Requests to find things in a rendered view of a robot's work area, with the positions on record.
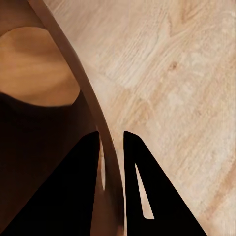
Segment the trash can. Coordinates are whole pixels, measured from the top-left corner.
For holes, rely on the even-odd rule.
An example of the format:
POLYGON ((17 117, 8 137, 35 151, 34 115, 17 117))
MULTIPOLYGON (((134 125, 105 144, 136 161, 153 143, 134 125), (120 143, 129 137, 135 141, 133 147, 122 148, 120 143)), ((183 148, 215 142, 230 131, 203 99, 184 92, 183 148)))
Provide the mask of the trash can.
POLYGON ((90 236, 124 236, 117 154, 77 53, 43 0, 0 0, 0 234, 94 131, 100 151, 90 236))

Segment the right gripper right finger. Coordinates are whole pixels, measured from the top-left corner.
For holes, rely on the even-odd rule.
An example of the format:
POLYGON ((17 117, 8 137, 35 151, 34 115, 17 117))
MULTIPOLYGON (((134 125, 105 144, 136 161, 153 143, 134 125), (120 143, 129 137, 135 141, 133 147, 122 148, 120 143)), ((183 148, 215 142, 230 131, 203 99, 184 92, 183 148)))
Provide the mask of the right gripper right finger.
POLYGON ((123 133, 127 236, 207 236, 143 140, 123 133), (154 216, 143 216, 136 167, 154 216))

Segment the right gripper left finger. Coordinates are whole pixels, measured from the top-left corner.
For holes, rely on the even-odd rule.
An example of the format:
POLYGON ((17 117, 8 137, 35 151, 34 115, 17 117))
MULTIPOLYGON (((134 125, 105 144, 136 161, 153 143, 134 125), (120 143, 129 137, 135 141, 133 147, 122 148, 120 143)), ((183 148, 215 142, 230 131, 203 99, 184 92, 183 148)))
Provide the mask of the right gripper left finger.
POLYGON ((90 236, 99 151, 84 135, 0 236, 90 236))

